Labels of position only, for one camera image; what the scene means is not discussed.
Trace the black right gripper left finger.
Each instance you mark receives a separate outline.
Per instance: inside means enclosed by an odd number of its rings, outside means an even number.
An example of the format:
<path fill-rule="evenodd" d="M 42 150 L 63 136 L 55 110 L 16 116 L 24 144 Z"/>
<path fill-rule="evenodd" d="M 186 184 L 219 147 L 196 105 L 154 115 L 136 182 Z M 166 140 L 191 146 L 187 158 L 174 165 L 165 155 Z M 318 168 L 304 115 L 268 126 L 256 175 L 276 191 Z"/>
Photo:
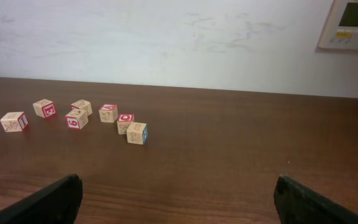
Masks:
<path fill-rule="evenodd" d="M 70 174 L 0 210 L 0 224 L 73 224 L 82 198 L 82 180 Z"/>

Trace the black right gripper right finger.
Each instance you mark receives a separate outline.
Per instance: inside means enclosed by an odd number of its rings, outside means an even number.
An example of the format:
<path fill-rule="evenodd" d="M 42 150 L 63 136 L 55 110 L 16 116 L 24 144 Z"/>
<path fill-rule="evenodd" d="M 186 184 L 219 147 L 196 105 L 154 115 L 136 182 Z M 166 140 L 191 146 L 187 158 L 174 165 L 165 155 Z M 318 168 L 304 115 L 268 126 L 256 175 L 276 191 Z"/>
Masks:
<path fill-rule="evenodd" d="M 283 224 L 358 224 L 358 214 L 285 175 L 278 178 L 273 199 Z"/>

